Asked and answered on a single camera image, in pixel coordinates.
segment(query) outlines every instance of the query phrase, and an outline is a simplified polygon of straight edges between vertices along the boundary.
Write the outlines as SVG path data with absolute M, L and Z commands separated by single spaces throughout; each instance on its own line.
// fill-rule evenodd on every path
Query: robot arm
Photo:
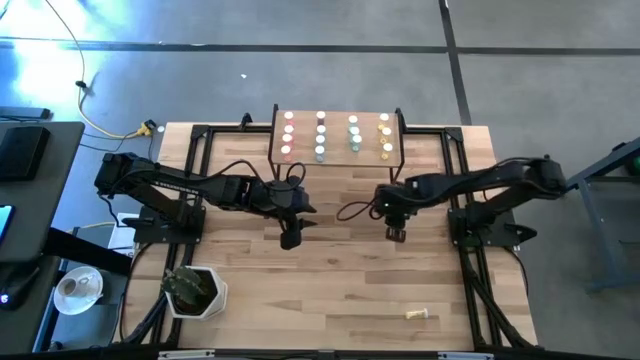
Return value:
M 476 231 L 531 199 L 557 199 L 564 193 L 565 179 L 560 165 L 548 157 L 513 158 L 467 174 L 424 174 L 401 185 L 378 185 L 373 207 L 385 217 L 387 239 L 404 242 L 406 220 L 418 210 L 461 194 L 501 187 L 507 189 L 490 200 L 467 204 L 452 230 Z
M 198 221 L 197 209 L 186 201 L 173 200 L 156 187 L 201 196 L 226 211 L 244 211 L 278 219 L 283 233 L 281 247 L 292 249 L 301 243 L 301 230 L 315 225 L 297 218 L 301 212 L 315 213 L 300 178 L 286 182 L 264 182 L 257 176 L 215 174 L 203 177 L 153 163 L 132 153 L 105 154 L 95 179 L 98 195 L 113 198 L 129 195 L 155 211 L 170 226 L 189 228 Z

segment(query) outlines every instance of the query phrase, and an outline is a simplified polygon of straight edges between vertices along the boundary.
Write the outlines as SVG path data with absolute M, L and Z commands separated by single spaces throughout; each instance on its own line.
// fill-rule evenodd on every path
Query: gray floor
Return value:
M 0 36 L 67 39 L 41 1 L 14 1 Z M 443 46 L 436 0 L 53 1 L 83 40 L 216 44 Z M 640 47 L 640 3 L 622 0 L 449 0 L 460 46 Z M 79 120 L 78 54 L 51 43 L 0 50 L 0 103 L 46 106 Z M 95 76 L 86 111 L 114 132 L 152 118 L 265 121 L 291 108 L 391 111 L 411 123 L 460 124 L 446 54 L 86 52 Z M 638 57 L 461 56 L 473 124 L 488 125 L 496 155 L 550 154 L 566 175 L 640 135 Z M 156 139 L 155 150 L 160 139 Z M 114 147 L 115 142 L 83 140 Z M 121 150 L 146 153 L 148 140 Z M 54 225 L 109 220 L 95 196 L 98 152 L 81 149 Z M 118 199 L 120 212 L 138 205 Z M 640 289 L 589 295 L 600 256 L 576 194 L 532 202 L 517 220 L 539 231 L 523 246 L 540 344 L 559 351 L 638 358 Z M 105 320 L 109 326 L 112 319 Z

